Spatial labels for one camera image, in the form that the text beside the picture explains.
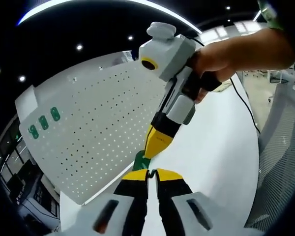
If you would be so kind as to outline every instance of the black ceiling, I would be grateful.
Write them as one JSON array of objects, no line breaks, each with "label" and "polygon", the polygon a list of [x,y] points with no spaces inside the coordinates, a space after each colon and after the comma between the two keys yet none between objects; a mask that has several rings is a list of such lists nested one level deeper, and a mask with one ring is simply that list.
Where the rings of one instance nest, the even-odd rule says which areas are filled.
[{"label": "black ceiling", "polygon": [[[206,30],[251,20],[256,0],[153,0]],[[42,11],[19,26],[33,6],[25,0],[0,1],[0,133],[16,114],[14,100],[30,85],[88,59],[123,50],[136,50],[149,40],[153,21],[174,24],[178,33],[192,30],[174,17],[153,8],[117,0],[74,0]],[[127,40],[129,35],[134,40]],[[77,44],[83,50],[77,52]],[[18,76],[25,75],[24,83]]]}]

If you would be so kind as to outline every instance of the human hand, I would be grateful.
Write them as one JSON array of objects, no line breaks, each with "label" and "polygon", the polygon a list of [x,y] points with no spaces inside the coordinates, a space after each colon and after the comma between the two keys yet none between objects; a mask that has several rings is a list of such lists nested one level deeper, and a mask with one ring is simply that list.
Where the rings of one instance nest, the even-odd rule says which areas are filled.
[{"label": "human hand", "polygon": [[[206,71],[213,71],[220,82],[224,82],[235,74],[227,49],[222,42],[209,44],[196,51],[190,60],[191,68],[199,75]],[[200,103],[208,91],[201,88],[195,103]]]}]

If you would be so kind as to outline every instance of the gray office chair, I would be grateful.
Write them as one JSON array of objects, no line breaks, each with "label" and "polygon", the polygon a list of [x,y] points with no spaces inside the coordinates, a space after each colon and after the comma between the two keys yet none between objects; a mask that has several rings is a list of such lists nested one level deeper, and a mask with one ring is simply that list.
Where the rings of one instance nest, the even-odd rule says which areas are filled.
[{"label": "gray office chair", "polygon": [[259,179],[246,227],[266,231],[295,191],[295,91],[278,84],[259,136]]},{"label": "gray office chair", "polygon": [[[290,74],[287,70],[268,71],[268,81],[272,84],[284,84],[288,83],[291,87],[295,84],[295,75]],[[268,98],[268,102],[271,102],[274,95]]]}]

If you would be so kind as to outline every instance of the curved light strip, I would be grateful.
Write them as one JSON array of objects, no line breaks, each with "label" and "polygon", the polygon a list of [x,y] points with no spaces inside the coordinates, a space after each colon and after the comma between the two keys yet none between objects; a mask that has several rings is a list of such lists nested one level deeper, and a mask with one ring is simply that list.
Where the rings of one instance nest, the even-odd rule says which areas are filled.
[{"label": "curved light strip", "polygon": [[[48,2],[45,2],[41,5],[33,8],[28,13],[26,13],[25,16],[18,22],[18,25],[20,23],[22,23],[23,21],[27,20],[28,18],[30,18],[31,16],[33,16],[43,10],[46,10],[49,7],[52,7],[52,6],[55,6],[55,5],[58,5],[58,4],[67,2],[67,1],[72,1],[72,0],[50,0]],[[187,26],[192,28],[195,32],[202,33],[201,30],[199,30],[195,25],[193,25],[192,23],[187,21],[185,18],[179,16],[178,14],[172,12],[171,10],[169,10],[163,6],[157,5],[157,4],[147,1],[147,0],[125,0],[125,1],[132,1],[132,2],[136,2],[136,3],[140,3],[142,5],[146,5],[146,6],[154,8],[154,9],[157,9],[159,11],[162,11],[162,12],[164,12],[168,15],[171,15],[171,16],[175,17],[176,19],[180,20],[181,22],[183,22],[184,24],[186,24]]]}]

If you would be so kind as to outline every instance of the office desk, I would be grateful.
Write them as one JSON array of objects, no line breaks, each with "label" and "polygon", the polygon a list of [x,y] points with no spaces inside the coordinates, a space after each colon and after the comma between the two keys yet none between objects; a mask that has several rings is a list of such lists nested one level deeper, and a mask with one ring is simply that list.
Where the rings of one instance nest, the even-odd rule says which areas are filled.
[{"label": "office desk", "polygon": [[[243,99],[246,93],[233,81]],[[210,93],[196,106],[189,125],[182,126],[172,144],[150,164],[181,174],[193,192],[201,191],[236,215],[244,225],[257,189],[259,152],[257,133],[247,108],[231,86]],[[113,192],[118,181],[105,192]],[[61,228],[69,228],[80,206],[60,194]],[[155,181],[149,182],[147,217],[142,235],[165,235],[158,214]]]}]

